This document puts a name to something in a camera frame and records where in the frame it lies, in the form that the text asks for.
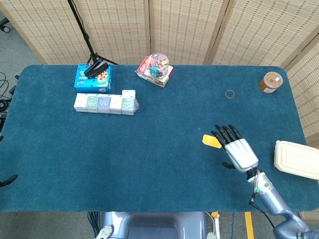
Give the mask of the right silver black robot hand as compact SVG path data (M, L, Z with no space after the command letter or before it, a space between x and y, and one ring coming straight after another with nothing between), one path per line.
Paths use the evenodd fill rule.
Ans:
M227 169L236 169L241 173L247 173L258 166L258 158L250 144L243 138L233 125L215 126L219 132L211 131L218 142L226 151L231 163L222 162Z

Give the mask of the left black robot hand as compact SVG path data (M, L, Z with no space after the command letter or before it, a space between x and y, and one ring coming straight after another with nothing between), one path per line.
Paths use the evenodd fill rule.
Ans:
M0 136L0 141L1 141L1 144L0 144L0 172L1 173L4 173L4 170L6 168L6 162L7 162L8 157L9 157L9 147L6 144L6 142L2 143L3 139L4 139L4 136L1 135ZM2 188L2 187L5 187L5 186L11 184L17 178L18 178L18 175L13 174L10 177L8 177L7 179L0 180L0 187Z

